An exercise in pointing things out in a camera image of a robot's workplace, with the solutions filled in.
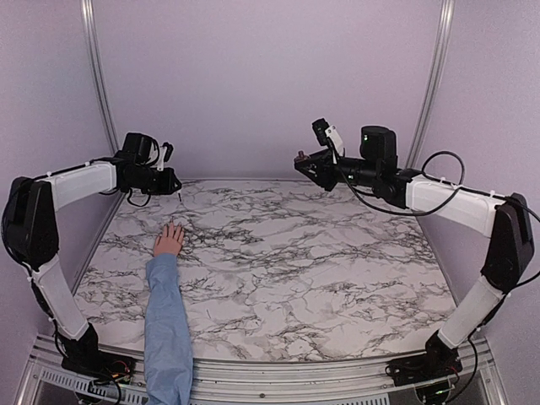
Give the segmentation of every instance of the gray marble vein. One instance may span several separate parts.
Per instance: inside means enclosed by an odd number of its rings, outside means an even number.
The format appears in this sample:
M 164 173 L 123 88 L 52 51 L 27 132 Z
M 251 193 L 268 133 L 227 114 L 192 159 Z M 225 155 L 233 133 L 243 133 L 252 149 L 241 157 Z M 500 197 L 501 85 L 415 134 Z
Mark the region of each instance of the gray marble vein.
M 312 361 L 424 346 L 454 302 L 415 219 L 370 211 L 345 187 L 198 181 L 123 203 L 76 300 L 100 341 L 143 350 L 155 236 L 186 228 L 178 260 L 194 353 Z

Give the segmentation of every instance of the wall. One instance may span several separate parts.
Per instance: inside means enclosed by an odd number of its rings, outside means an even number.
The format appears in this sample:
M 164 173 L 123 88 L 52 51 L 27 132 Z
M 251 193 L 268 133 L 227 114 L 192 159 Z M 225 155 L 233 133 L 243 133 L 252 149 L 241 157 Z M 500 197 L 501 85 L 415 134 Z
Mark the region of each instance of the wall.
M 505 194 L 520 192 L 540 212 L 540 3 L 458 2 L 445 72 L 423 159 L 439 149 L 459 153 L 466 183 Z M 442 160 L 435 174 L 456 173 Z M 442 219 L 422 221 L 459 299 L 478 277 L 488 241 Z M 534 225 L 536 237 L 540 227 Z M 524 277 L 540 270 L 530 264 Z M 510 404 L 538 403 L 540 283 L 518 289 L 487 328 Z
M 0 201 L 11 181 L 109 154 L 91 82 L 79 2 L 0 2 Z M 60 212 L 69 283 L 111 200 L 89 198 Z M 50 330 L 22 268 L 0 249 L 2 403 L 15 392 L 38 330 Z
M 94 2 L 119 134 L 175 147 L 180 178 L 290 178 L 311 123 L 398 134 L 404 164 L 433 55 L 440 2 Z

